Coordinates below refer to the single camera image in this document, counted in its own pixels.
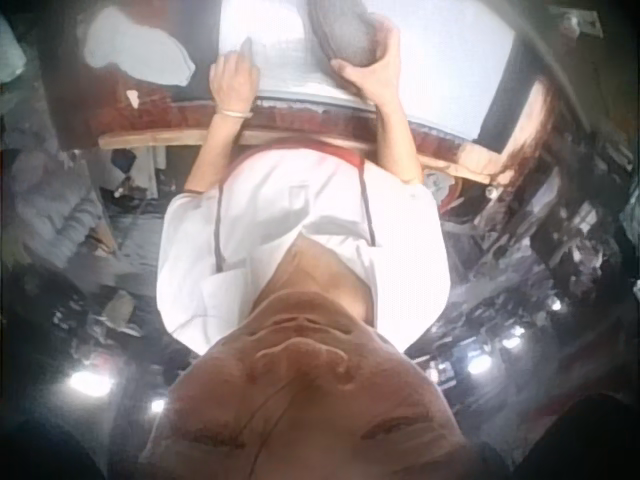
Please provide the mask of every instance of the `man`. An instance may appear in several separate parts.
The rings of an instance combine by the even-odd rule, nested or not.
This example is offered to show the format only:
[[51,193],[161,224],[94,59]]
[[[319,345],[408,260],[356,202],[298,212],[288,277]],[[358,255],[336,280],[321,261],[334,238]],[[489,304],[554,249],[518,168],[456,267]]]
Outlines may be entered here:
[[294,140],[229,166],[259,72],[211,70],[218,108],[169,207],[158,306],[202,357],[172,387],[145,455],[168,478],[458,478],[469,451],[402,351],[449,291],[438,212],[398,98],[399,33],[335,71],[377,108],[377,165]]

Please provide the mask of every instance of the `hand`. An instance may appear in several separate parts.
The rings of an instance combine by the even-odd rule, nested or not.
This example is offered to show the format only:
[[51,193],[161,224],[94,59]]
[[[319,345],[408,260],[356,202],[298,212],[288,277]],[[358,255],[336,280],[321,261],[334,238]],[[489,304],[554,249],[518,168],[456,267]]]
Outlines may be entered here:
[[249,113],[259,84],[260,70],[253,64],[249,38],[242,43],[240,52],[229,52],[211,66],[209,87],[222,110]]
[[387,18],[376,16],[376,19],[378,61],[370,67],[359,68],[344,60],[334,59],[331,67],[355,85],[367,100],[384,109],[399,102],[400,32]]

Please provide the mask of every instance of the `nose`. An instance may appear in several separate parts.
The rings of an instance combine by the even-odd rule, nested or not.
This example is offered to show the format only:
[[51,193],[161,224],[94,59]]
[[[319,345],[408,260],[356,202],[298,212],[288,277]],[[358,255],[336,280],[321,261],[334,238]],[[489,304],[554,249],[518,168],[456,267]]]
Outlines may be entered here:
[[293,337],[259,352],[252,359],[250,370],[257,381],[276,384],[294,377],[328,387],[344,386],[353,380],[344,352],[304,337]]

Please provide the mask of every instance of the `bracelet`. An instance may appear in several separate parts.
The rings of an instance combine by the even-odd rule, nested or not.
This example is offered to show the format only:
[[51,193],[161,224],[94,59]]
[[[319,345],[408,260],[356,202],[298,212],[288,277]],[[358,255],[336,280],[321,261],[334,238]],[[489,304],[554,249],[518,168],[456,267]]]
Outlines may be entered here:
[[248,112],[248,113],[240,113],[240,112],[234,112],[231,110],[222,110],[222,109],[217,109],[216,113],[220,113],[222,115],[226,115],[227,117],[233,117],[233,118],[251,118],[253,117],[253,112]]

